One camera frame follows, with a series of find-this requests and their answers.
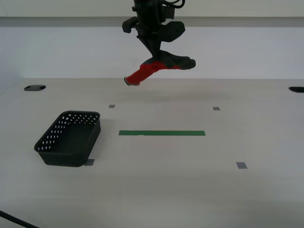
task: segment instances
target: gray square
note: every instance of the gray square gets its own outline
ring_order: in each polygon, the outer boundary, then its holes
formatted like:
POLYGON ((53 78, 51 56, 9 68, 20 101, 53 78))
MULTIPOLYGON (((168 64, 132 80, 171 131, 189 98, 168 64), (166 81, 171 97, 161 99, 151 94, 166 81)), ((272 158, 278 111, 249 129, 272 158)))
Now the gray square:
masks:
POLYGON ((240 170, 244 170, 244 169, 248 169, 245 162, 237 162, 237 167, 240 169, 240 170))
POLYGON ((88 159, 85 163, 85 166, 93 166, 95 159, 88 159))

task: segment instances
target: basket rim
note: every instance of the basket rim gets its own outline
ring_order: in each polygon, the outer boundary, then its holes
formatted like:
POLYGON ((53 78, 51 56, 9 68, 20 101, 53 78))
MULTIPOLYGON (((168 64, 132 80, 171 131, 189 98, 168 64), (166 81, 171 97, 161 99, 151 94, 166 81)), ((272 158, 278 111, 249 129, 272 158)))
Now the basket rim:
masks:
POLYGON ((37 143, 35 144, 34 146, 34 150, 36 152, 38 152, 38 154, 49 154, 49 155, 60 155, 60 156, 72 156, 72 155, 75 155, 75 154, 79 154, 79 152, 77 153, 57 153, 57 152, 42 152, 42 151, 39 151, 38 150, 38 147, 39 147, 39 144, 43 141, 43 139, 45 138, 45 136, 49 133, 49 131, 51 131, 51 129, 53 128, 53 126, 57 123, 57 121, 59 121, 63 115, 65 114, 68 114, 68 113, 84 113, 84 114, 87 114, 87 113, 92 113, 92 114, 96 114, 98 116, 98 120, 96 123, 99 123, 100 122, 100 114, 98 112, 90 112, 90 111, 65 111, 63 113, 61 113, 57 118, 56 120, 50 125, 50 127, 45 131, 45 133, 40 137, 40 139, 37 141, 37 143))

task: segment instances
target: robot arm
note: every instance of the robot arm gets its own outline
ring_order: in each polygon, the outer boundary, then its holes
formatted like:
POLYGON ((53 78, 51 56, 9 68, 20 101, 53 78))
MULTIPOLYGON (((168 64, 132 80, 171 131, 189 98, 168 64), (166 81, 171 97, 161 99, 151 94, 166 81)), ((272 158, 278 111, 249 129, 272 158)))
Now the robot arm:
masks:
POLYGON ((137 17, 132 17, 123 23, 123 31, 131 33, 132 28, 138 32, 137 38, 152 54, 152 58, 145 61, 140 70, 125 78, 129 85, 139 85, 141 81, 161 69, 191 69, 195 60, 189 57, 179 57, 161 50, 162 42, 173 42, 185 32, 185 26, 180 21, 171 21, 163 25, 166 19, 174 19, 175 9, 185 5, 175 5, 181 0, 168 2, 166 0, 134 0, 132 7, 137 17))

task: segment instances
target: table surface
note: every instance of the table surface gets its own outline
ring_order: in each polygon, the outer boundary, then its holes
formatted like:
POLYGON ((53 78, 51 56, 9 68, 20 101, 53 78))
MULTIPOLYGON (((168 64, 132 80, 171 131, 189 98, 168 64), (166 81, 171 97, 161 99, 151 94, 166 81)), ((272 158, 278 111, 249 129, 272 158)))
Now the table surface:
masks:
MULTIPOLYGON (((23 80, 0 96, 0 209, 41 228, 302 228, 304 95, 288 90, 298 85, 23 80), (23 90, 33 84, 47 87, 23 90), (68 110, 101 115, 93 166, 46 166, 33 149, 68 110)), ((0 227, 15 226, 0 219, 0 227)))

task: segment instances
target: white wall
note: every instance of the white wall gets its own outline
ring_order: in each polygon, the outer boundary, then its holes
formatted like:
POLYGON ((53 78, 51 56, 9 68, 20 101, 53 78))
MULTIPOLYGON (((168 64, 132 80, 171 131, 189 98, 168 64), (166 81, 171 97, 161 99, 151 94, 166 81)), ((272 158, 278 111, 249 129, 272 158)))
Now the white wall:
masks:
MULTIPOLYGON (((9 17, 132 16, 133 0, 1 0, 9 17)), ((186 0, 177 16, 302 17, 303 0, 186 0)))
POLYGON ((0 17, 5 17, 5 16, 6 16, 6 13, 5 13, 4 7, 0 0, 0 17))
POLYGON ((18 53, 15 52, 17 50, 13 49, 10 53, 5 51, 8 30, 8 28, 0 28, 0 94, 21 78, 19 72, 16 71, 18 66, 12 61, 12 57, 18 56, 18 53))
MULTIPOLYGON (((121 28, 6 28, 0 72, 24 78, 123 78, 150 57, 121 28)), ((162 48, 197 61, 154 78, 304 78, 304 28, 186 28, 162 48)))

